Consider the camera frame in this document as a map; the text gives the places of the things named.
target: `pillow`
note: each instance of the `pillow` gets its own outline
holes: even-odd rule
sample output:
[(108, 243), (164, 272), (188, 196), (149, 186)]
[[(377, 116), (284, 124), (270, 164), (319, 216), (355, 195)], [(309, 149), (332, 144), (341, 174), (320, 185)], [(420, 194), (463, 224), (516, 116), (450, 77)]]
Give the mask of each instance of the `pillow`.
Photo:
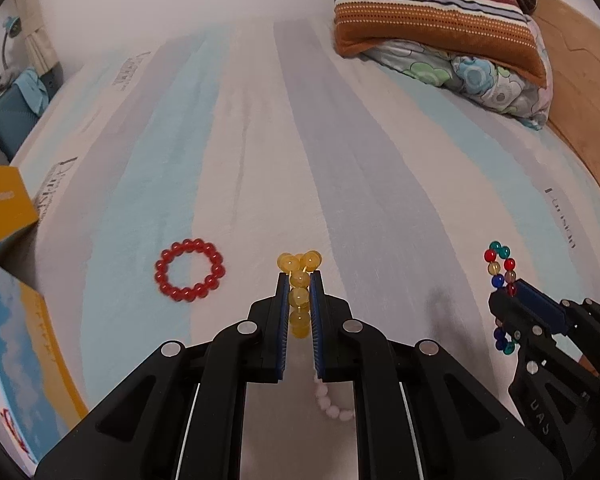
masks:
[(335, 47), (355, 56), (386, 39), (484, 57), (546, 87), (534, 36), (516, 0), (335, 0)]

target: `red bead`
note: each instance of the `red bead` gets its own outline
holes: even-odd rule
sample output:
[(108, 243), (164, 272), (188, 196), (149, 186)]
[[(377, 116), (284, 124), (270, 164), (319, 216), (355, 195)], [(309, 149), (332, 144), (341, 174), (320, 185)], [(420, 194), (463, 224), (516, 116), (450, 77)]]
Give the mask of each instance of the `red bead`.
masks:
[(205, 246), (202, 247), (202, 250), (207, 256), (211, 256), (216, 252), (216, 246), (213, 244), (205, 244)]
[(173, 261), (173, 253), (168, 249), (163, 250), (160, 253), (160, 257), (168, 264), (170, 264)]
[(193, 300), (196, 299), (196, 293), (193, 292), (192, 288), (185, 286), (182, 289), (182, 297), (185, 299), (185, 301), (189, 301), (189, 303), (191, 303)]
[(184, 247), (186, 253), (192, 253), (195, 248), (193, 245), (193, 240), (191, 238), (185, 238), (182, 241), (182, 246)]
[(504, 260), (504, 270), (513, 270), (516, 268), (516, 261), (513, 258)]
[(171, 244), (171, 252), (174, 256), (180, 256), (184, 252), (184, 247), (179, 242)]
[(197, 253), (202, 253), (205, 250), (205, 241), (202, 238), (193, 240), (193, 250)]
[(221, 264), (222, 261), (224, 260), (224, 258), (222, 257), (222, 254), (220, 254), (220, 253), (211, 253), (209, 255), (209, 260), (211, 261), (212, 264)]
[(218, 282), (218, 279), (214, 275), (210, 274), (205, 278), (205, 285), (211, 290), (216, 290), (220, 282)]
[(196, 293), (196, 296), (198, 298), (206, 298), (206, 295), (209, 293), (209, 290), (206, 285), (203, 285), (202, 283), (196, 283), (193, 286), (193, 292)]
[(216, 278), (222, 278), (226, 274), (226, 269), (222, 266), (222, 264), (215, 264), (211, 267), (211, 273)]
[(493, 249), (487, 249), (486, 251), (484, 251), (484, 261), (485, 262), (494, 262), (496, 261), (496, 256), (498, 256), (496, 254), (496, 251), (494, 251)]
[(171, 289), (169, 295), (173, 301), (182, 301), (182, 291), (177, 286), (174, 286), (173, 289)]

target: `bed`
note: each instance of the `bed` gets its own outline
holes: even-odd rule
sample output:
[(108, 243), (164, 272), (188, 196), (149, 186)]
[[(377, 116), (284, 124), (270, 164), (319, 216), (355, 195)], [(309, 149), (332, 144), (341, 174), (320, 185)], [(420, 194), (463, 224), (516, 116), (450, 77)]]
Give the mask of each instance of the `bed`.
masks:
[[(600, 188), (548, 126), (343, 59), (332, 41), (330, 17), (209, 26), (96, 56), (54, 98), (13, 161), (41, 220), (1, 263), (44, 295), (87, 408), (164, 341), (244, 319), (284, 251), (319, 250), (327, 293), (354, 316), (398, 342), (439, 341), (514, 413), (489, 243), (552, 298), (600, 302)], [(227, 275), (174, 303), (154, 263), (195, 237)], [(180, 258), (171, 281), (199, 281), (201, 260)], [(355, 426), (326, 418), (314, 386), (310, 338), (290, 339), (285, 381), (248, 387), (242, 478), (354, 478)], [(333, 397), (352, 405), (350, 385)], [(65, 428), (23, 431), (48, 446)]]

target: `light blue stripe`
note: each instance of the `light blue stripe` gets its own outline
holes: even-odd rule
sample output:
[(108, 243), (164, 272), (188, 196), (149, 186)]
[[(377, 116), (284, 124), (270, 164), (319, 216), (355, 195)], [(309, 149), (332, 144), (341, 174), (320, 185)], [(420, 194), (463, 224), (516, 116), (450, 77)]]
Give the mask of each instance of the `light blue stripe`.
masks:
[(58, 121), (51, 132), (45, 135), (44, 139), (37, 141), (37, 144), (40, 145), (36, 146), (36, 156), (28, 156), (23, 160), (20, 165), (20, 173), (30, 196), (38, 192), (45, 175), (55, 163), (53, 158), (56, 156), (58, 146), (84, 120), (87, 113), (93, 108), (102, 89), (113, 82), (127, 57), (120, 51), (105, 54), (102, 65), (94, 72), (91, 80), (85, 83), (81, 92), (72, 98), (72, 106), (67, 110), (64, 117)]
[(600, 186), (595, 181), (589, 171), (585, 170), (576, 160), (576, 156), (570, 152), (570, 149), (565, 146), (562, 141), (551, 131), (543, 128), (535, 132), (542, 145), (551, 152), (558, 151), (562, 155), (562, 159), (571, 170), (574, 178), (580, 186), (580, 189), (589, 198), (592, 205), (596, 220), (600, 226)]
[[(80, 338), (91, 406), (164, 341), (190, 344), (190, 305), (158, 292), (153, 267), (162, 249), (191, 236), (228, 38), (226, 28), (194, 38), (189, 60), (139, 136), (94, 234)], [(170, 280), (188, 282), (186, 267), (185, 258), (174, 264)]]
[[(451, 102), (443, 99), (437, 88), (389, 68), (380, 68), (418, 104), (424, 114), (446, 131), (493, 185), (531, 255), (539, 280), (533, 285), (552, 298), (583, 300), (580, 277), (562, 233), (556, 227), (544, 197), (514, 158)], [(484, 212), (484, 222), (490, 222), (488, 210)], [(511, 252), (515, 257), (516, 248), (511, 247)], [(524, 269), (520, 269), (519, 276), (525, 277)]]

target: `pink bead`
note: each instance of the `pink bead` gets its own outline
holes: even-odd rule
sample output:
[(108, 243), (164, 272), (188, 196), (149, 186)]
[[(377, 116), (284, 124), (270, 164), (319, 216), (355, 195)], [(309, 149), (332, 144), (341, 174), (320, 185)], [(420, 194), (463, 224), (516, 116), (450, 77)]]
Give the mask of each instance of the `pink bead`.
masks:
[(160, 253), (160, 257), (168, 264), (170, 264), (173, 261), (173, 253), (168, 249), (163, 250)]
[(184, 252), (184, 247), (179, 242), (171, 244), (171, 252), (174, 256), (180, 256)]
[(182, 241), (182, 246), (184, 247), (186, 253), (192, 253), (195, 250), (195, 246), (191, 238), (185, 238)]
[(209, 255), (209, 261), (211, 261), (212, 264), (221, 264), (224, 261), (224, 258), (220, 253), (212, 253)]
[(182, 296), (184, 298), (185, 301), (189, 301), (189, 303), (191, 303), (193, 300), (196, 299), (196, 293), (193, 291), (192, 288), (185, 286), (182, 289)]
[(193, 292), (196, 293), (196, 296), (198, 298), (206, 298), (206, 295), (209, 294), (209, 290), (206, 287), (206, 285), (203, 285), (202, 283), (196, 283), (193, 286)]
[(218, 285), (220, 285), (220, 282), (218, 282), (218, 279), (214, 275), (210, 274), (205, 278), (205, 285), (208, 286), (210, 290), (216, 290)]
[(216, 246), (213, 244), (205, 244), (202, 250), (207, 256), (211, 256), (213, 253), (216, 252)]

